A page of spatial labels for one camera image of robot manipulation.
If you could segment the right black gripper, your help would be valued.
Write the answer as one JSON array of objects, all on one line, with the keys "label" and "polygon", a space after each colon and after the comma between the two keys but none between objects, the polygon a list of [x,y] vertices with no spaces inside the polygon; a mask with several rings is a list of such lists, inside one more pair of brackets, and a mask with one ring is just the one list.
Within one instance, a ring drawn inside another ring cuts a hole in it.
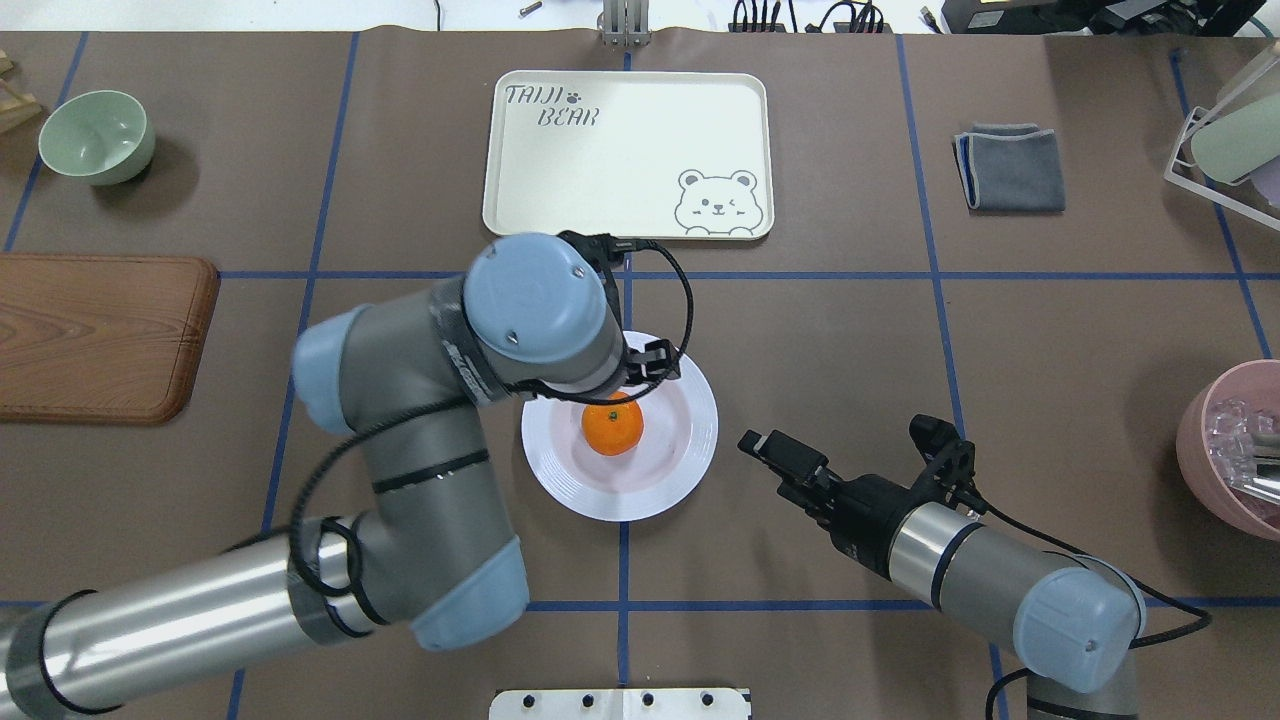
[{"label": "right black gripper", "polygon": [[852,480],[837,477],[826,455],[781,430],[768,436],[746,430],[739,451],[781,479],[778,495],[813,519],[838,552],[891,578],[893,539],[913,510],[908,488],[876,474]]}]

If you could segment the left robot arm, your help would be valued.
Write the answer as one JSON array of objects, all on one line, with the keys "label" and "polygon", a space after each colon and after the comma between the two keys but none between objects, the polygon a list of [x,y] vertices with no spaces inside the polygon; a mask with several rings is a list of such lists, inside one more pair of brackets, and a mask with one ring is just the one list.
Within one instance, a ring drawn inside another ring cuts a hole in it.
[{"label": "left robot arm", "polygon": [[604,400],[627,375],[608,234],[497,240],[458,278],[308,328],[293,386],[342,433],[278,533],[3,625],[3,716],[91,719],[406,623],[429,651],[515,624],[530,591],[479,409]]}]

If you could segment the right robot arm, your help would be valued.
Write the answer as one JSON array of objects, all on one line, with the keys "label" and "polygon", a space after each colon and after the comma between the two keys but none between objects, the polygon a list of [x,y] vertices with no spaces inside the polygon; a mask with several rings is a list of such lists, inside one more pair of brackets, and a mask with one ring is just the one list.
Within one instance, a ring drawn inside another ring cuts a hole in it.
[{"label": "right robot arm", "polygon": [[925,464],[910,486],[844,479],[780,430],[748,430],[739,448],[780,478],[780,496],[838,552],[1012,651],[1028,670],[1029,717],[1138,717],[1132,642],[1147,611],[1135,582],[1079,551],[1034,550],[987,527],[974,445],[927,415],[913,418],[909,434]]}]

